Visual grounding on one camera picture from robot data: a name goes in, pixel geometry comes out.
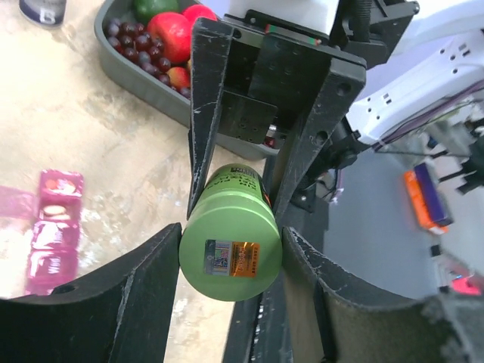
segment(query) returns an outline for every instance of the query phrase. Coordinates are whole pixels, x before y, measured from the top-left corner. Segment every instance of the green cylindrical container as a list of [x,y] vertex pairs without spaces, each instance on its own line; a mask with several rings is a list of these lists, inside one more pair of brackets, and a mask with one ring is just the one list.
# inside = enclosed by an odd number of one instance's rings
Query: green cylindrical container
[[282,264],[282,243],[257,172],[230,164],[213,173],[179,248],[188,282],[203,295],[241,301],[267,289]]

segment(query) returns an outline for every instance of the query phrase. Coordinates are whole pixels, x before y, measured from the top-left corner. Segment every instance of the marble countertop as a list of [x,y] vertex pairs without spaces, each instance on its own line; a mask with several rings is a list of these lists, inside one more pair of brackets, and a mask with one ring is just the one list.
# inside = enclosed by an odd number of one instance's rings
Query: marble countertop
[[[64,25],[26,21],[0,2],[0,185],[35,192],[42,169],[85,177],[79,275],[185,223],[187,129],[103,73],[93,31],[102,0],[68,2]],[[217,147],[212,169],[243,162]],[[0,239],[0,296],[23,290],[29,241]],[[165,362],[220,361],[232,304],[201,296],[180,277]]]

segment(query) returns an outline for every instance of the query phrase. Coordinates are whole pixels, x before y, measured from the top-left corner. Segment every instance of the wire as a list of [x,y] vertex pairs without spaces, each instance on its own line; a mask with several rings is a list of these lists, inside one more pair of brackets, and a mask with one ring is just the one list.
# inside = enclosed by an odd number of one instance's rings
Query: wire
[[470,157],[470,155],[458,155],[458,154],[425,154],[425,153],[412,153],[411,151],[380,151],[376,150],[376,154],[399,154],[399,155],[414,155],[416,157],[431,157],[436,159],[437,157]]
[[[337,169],[336,172],[335,172],[335,175],[334,175],[334,183],[333,183],[333,187],[331,187],[331,189],[322,197],[322,199],[326,198],[328,195],[332,194],[331,195],[331,199],[334,198],[334,195],[336,194],[336,192],[338,191],[338,180],[340,179],[340,170]],[[324,183],[324,181],[322,180],[318,180],[318,183],[320,184],[323,184],[323,186],[327,189],[327,186],[326,184]]]
[[436,117],[436,118],[433,118],[433,119],[429,119],[428,121],[426,121],[424,124],[422,125],[419,125],[419,126],[416,126],[414,127],[413,129],[410,129],[408,130],[407,132],[401,134],[401,135],[397,135],[396,137],[392,137],[393,135],[397,134],[399,132],[400,129],[404,128],[405,126],[407,126],[410,122],[412,122],[412,120],[410,121],[407,121],[406,123],[403,123],[401,124],[399,127],[396,128],[395,131],[393,131],[390,135],[386,136],[385,138],[383,138],[383,144],[375,144],[374,145],[374,149],[375,150],[379,150],[381,149],[385,144],[391,144],[392,142],[395,142],[399,139],[401,139],[402,137],[406,136],[407,134],[409,134],[410,132],[413,132],[421,127],[424,127],[424,126],[427,126],[429,125],[430,123],[435,123],[437,121],[439,121],[440,119],[446,117],[447,115],[451,114],[451,113],[454,113],[455,111],[458,111],[460,110],[461,108],[464,108],[464,107],[467,107],[467,106],[470,106],[471,104],[475,104],[476,102],[474,101],[471,101],[471,102],[467,102],[466,104],[461,104],[459,105],[458,107],[455,107],[453,108],[452,110],[450,111],[447,111],[446,113],[443,113],[442,115]]
[[[380,148],[382,148],[382,144],[385,145],[385,144],[389,144],[391,142],[394,142],[394,141],[400,139],[402,136],[407,135],[409,132],[413,132],[414,130],[419,129],[420,127],[425,126],[426,124],[428,124],[428,123],[430,123],[432,121],[436,121],[436,119],[434,119],[434,118],[439,113],[441,113],[442,111],[448,109],[453,104],[456,104],[457,102],[465,99],[469,95],[471,95],[471,94],[473,94],[475,92],[478,92],[478,91],[483,90],[484,89],[484,88],[482,88],[483,86],[484,86],[484,80],[481,80],[479,82],[476,82],[473,85],[471,85],[470,87],[468,87],[468,88],[466,88],[466,89],[458,92],[457,94],[453,95],[447,101],[443,102],[439,106],[436,106],[436,107],[434,107],[431,110],[428,110],[427,112],[421,114],[420,116],[416,116],[413,119],[410,119],[406,123],[403,123],[402,125],[400,125],[397,128],[397,130],[395,130],[394,132],[392,132],[390,135],[384,137],[381,140],[380,143],[375,144],[374,145],[374,148],[375,149],[380,149]],[[454,112],[454,111],[456,111],[456,109],[453,109],[453,110],[447,112],[446,114],[439,116],[437,119],[440,119],[440,118],[448,115],[450,112]]]

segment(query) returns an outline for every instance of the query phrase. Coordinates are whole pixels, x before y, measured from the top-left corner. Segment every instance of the red apple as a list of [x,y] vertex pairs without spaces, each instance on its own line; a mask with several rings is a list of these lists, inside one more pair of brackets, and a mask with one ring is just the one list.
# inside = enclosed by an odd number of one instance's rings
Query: red apple
[[182,12],[182,14],[188,19],[191,27],[193,27],[195,21],[197,21],[199,17],[206,17],[207,19],[217,20],[217,16],[215,15],[215,13],[210,10],[210,8],[202,4],[189,6]]
[[147,31],[162,40],[163,56],[170,62],[181,64],[190,57],[191,24],[183,15],[171,11],[155,15]]
[[184,67],[173,67],[166,74],[176,89],[190,88],[190,73]]

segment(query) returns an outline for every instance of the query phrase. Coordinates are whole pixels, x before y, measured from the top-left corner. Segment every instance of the red grape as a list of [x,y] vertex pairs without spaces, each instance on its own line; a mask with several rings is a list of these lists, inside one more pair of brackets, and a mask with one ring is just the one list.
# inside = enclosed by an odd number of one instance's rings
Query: red grape
[[133,42],[133,39],[131,39],[130,36],[121,36],[121,38],[119,38],[119,41],[121,42],[121,45],[123,46],[124,49],[133,48],[135,46],[135,43]]
[[138,63],[141,66],[143,63],[151,63],[151,57],[146,51],[138,53]]
[[138,34],[143,34],[144,33],[144,25],[141,23],[137,23],[136,25],[136,31]]
[[160,68],[158,68],[157,66],[153,66],[153,68],[154,68],[153,76],[155,76],[156,78],[158,78],[159,76],[161,76],[161,70],[160,70]]
[[161,58],[161,51],[157,47],[151,47],[150,49],[148,49],[148,54],[150,55],[153,62],[156,62]]
[[121,20],[120,20],[120,19],[118,19],[117,17],[115,17],[115,18],[111,19],[111,20],[110,20],[110,23],[111,23],[111,24],[115,24],[115,25],[117,25],[117,26],[121,26],[121,24],[122,24]]
[[110,23],[106,28],[106,36],[118,36],[119,27],[115,23]]
[[160,38],[155,38],[151,42],[154,47],[157,47],[161,53],[165,51],[165,45],[163,44],[163,41]]
[[169,87],[172,85],[172,83],[169,81],[169,77],[166,74],[159,76],[158,80]]
[[135,48],[137,51],[147,51],[151,47],[151,42],[146,36],[138,36],[135,39]]
[[130,36],[131,38],[134,38],[138,35],[138,28],[136,27],[135,24],[122,23],[120,29],[121,29],[121,33],[124,36]]
[[162,72],[168,72],[168,70],[172,67],[172,63],[166,58],[160,58],[157,61],[157,67],[160,68]]
[[183,97],[185,97],[189,100],[190,97],[191,97],[191,91],[190,91],[189,88],[181,87],[180,88],[180,95],[182,95]]
[[151,34],[149,32],[144,32],[143,34],[141,34],[142,36],[146,36],[147,39],[151,42],[151,40],[153,40],[153,37],[151,36]]
[[153,65],[153,64],[150,64],[150,63],[143,63],[143,64],[141,65],[141,69],[142,69],[144,72],[146,72],[146,73],[148,73],[148,74],[150,74],[150,75],[152,75],[152,76],[154,76],[154,74],[155,74],[155,72],[156,72],[156,70],[154,69],[154,65]]
[[121,45],[121,42],[118,40],[118,38],[114,38],[113,36],[110,36],[107,39],[107,42],[111,45],[111,47],[116,49],[118,53],[123,52],[123,46]]
[[133,63],[138,62],[138,52],[133,48],[126,48],[123,52],[124,57]]

